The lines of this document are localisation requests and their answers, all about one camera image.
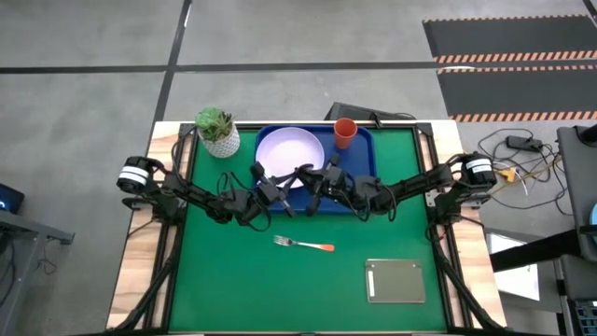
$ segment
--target succulent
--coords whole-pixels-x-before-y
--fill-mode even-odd
[[[205,107],[195,117],[203,140],[215,142],[223,139],[232,130],[232,115],[217,107]]]

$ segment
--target metal fork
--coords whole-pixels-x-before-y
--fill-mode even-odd
[[[318,248],[327,252],[334,252],[334,245],[332,244],[309,244],[309,243],[302,243],[302,242],[297,242],[297,241],[293,241],[290,238],[286,238],[280,235],[274,235],[273,236],[273,242],[276,243],[277,245],[282,245],[282,246],[292,246],[292,245],[301,245],[301,246],[307,246],[307,247],[312,247],[312,248]]]

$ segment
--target potted plant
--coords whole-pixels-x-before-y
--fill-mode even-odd
[[[195,125],[205,148],[217,158],[231,157],[241,145],[232,115],[220,108],[205,107],[195,117]]]

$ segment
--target green mat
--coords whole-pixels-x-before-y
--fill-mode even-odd
[[[419,173],[411,130],[371,131],[379,177],[387,184]],[[250,185],[257,131],[241,131],[241,148],[221,160],[200,147],[194,182],[215,192],[222,172]],[[254,221],[264,227],[265,218]],[[423,196],[398,207],[397,218],[352,215],[272,216],[255,232],[188,211],[170,331],[440,331],[445,330],[431,245],[423,232]],[[274,234],[336,246],[328,253],[272,242]],[[367,259],[417,259],[425,303],[372,304]]]

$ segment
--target wooden table frame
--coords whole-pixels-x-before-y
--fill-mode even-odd
[[[272,125],[272,124],[332,124],[334,121],[239,121],[238,125]],[[430,124],[433,131],[433,143],[428,143],[428,137],[424,133],[419,133],[421,143],[421,154],[423,156],[423,165],[425,170],[431,169],[435,158],[439,162],[444,162],[453,154],[462,153],[462,146],[458,136],[458,130],[455,121],[452,120],[421,120],[421,121],[386,121],[386,124],[407,124],[419,123]],[[181,124],[185,122],[164,121],[155,125],[152,133],[147,156],[157,159],[164,163],[166,169],[172,168],[171,148],[181,133]],[[361,125],[372,125],[372,121],[359,121]],[[189,168],[189,158],[194,156],[194,144],[196,141],[186,141],[184,145],[179,146],[175,152],[175,158],[180,162],[179,168],[182,175],[187,175]],[[156,181],[160,181],[163,175],[156,174]],[[478,211],[463,209],[463,215],[479,219]],[[135,230],[141,225],[147,223],[151,218],[149,209],[135,211],[132,214],[130,231]],[[489,253],[484,240],[482,227],[465,220],[454,223],[452,232],[447,232],[448,239],[442,241],[444,253],[447,256],[455,255],[456,259],[452,262],[458,271],[462,270],[465,283],[473,293],[480,305],[496,322],[504,326],[506,320],[499,294],[493,278],[493,269],[489,258]],[[155,278],[158,272],[158,265],[163,265],[164,261],[170,256],[175,244],[181,244],[182,234],[175,226],[168,227],[159,223],[149,224],[146,228],[138,231],[134,236],[128,239],[118,274],[118,280],[111,304],[109,317],[107,319],[107,328],[114,328],[120,324],[129,312],[134,308],[137,302],[143,297],[149,288],[152,278]],[[157,328],[161,325],[160,317],[164,321],[169,320],[170,304],[165,299],[167,287],[173,285],[171,276],[160,287],[155,304],[152,304],[150,310],[153,311],[151,320],[142,319],[137,324],[137,328]],[[447,286],[449,293],[448,315],[450,315],[455,327],[478,327],[479,323],[471,317],[469,313],[463,314],[462,302],[458,297],[455,288],[450,280],[442,275],[445,281],[440,284]]]

